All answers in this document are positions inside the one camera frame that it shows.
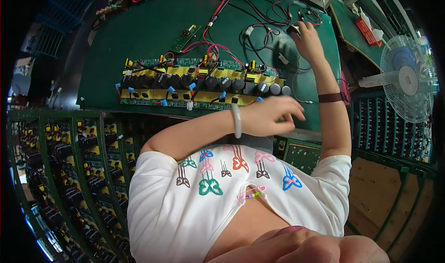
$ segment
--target wooden floor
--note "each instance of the wooden floor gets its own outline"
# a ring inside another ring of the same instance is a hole
[[[351,187],[349,193],[348,221],[363,236],[374,238],[382,227],[388,212],[396,199],[401,181],[398,171],[363,159],[353,162],[349,176]],[[401,199],[377,244],[387,250],[396,238],[406,221],[409,211],[418,192],[417,177],[408,174]],[[393,260],[398,260],[415,233],[419,229],[433,198],[432,180],[427,179],[420,200],[403,234],[389,251]],[[351,229],[345,227],[345,235],[353,235]]]

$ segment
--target beaded safety pin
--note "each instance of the beaded safety pin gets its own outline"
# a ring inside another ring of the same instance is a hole
[[[248,192],[253,191],[253,190],[256,190],[256,189],[258,189],[259,191],[255,192],[255,193],[253,193],[253,194],[247,194]],[[265,190],[266,190],[266,186],[261,185],[261,186],[258,186],[258,187],[256,187],[256,188],[253,188],[253,189],[250,189],[250,190],[248,190],[248,191],[245,191],[245,192],[241,193],[240,195],[238,195],[237,198],[238,198],[238,199],[241,199],[241,198],[242,198],[242,195],[243,195],[243,194],[246,194],[246,199],[251,199],[251,198],[254,198],[254,197],[256,197],[257,195],[259,195],[260,192],[264,193]]]

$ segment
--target red box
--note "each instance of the red box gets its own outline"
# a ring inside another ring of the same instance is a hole
[[[359,18],[356,20],[356,25],[359,28],[360,32],[363,34],[364,38],[368,42],[368,45],[370,46],[382,46],[382,41],[376,41],[375,37],[372,35],[372,32],[369,30],[366,23],[363,21],[362,17],[359,16]]]

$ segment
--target butterfly print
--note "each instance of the butterfly print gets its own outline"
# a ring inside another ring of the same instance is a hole
[[[241,169],[243,167],[249,173],[248,163],[242,158],[241,147],[239,145],[224,145],[222,150],[223,151],[229,150],[233,152],[234,157],[232,159],[233,161],[232,168],[234,171],[237,171],[238,169]]]
[[[297,188],[302,188],[303,185],[301,184],[300,180],[298,180],[297,177],[293,174],[292,171],[290,171],[285,165],[283,165],[284,171],[286,172],[286,175],[283,178],[283,191],[287,191],[290,187],[295,186]]]
[[[212,192],[216,195],[222,195],[223,191],[219,187],[218,181],[215,179],[204,179],[199,182],[199,194],[200,195],[206,195],[209,192]]]
[[[224,165],[223,165],[223,161],[221,159],[219,161],[221,163],[221,177],[225,177],[225,176],[232,177],[232,174],[230,173],[230,171],[227,170],[226,162],[224,161]]]
[[[223,191],[219,186],[218,181],[213,178],[213,166],[209,163],[209,158],[204,159],[204,166],[201,168],[201,175],[203,179],[199,182],[199,194],[206,195],[210,192],[216,195],[222,195]]]
[[[191,166],[192,168],[197,168],[195,161],[192,160],[192,157],[188,157],[187,159],[182,161],[181,166],[183,167]]]
[[[260,150],[257,150],[256,152],[255,152],[255,164],[259,164],[259,163],[261,163],[264,159],[266,159],[266,160],[268,160],[268,161],[270,161],[270,162],[275,162],[275,157],[274,156],[272,156],[272,155],[270,155],[269,153],[266,153],[266,152],[264,152],[264,151],[260,151]]]
[[[264,176],[267,179],[270,179],[269,173],[266,171],[266,169],[264,167],[264,162],[261,162],[261,163],[257,164],[256,166],[258,168],[258,171],[256,171],[257,178],[261,178]]]
[[[203,166],[201,167],[201,173],[204,173],[206,171],[214,171],[213,166],[209,163],[209,158],[204,158]]]
[[[178,166],[178,177],[176,178],[176,186],[186,185],[187,188],[190,188],[190,182],[186,178],[186,170],[179,164]]]
[[[199,156],[199,162],[202,162],[206,157],[213,157],[213,153],[207,149],[201,150],[201,156]]]

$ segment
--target white bangle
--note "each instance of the white bangle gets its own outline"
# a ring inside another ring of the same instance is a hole
[[[232,104],[233,119],[235,120],[235,138],[241,138],[241,117],[239,115],[239,107]]]

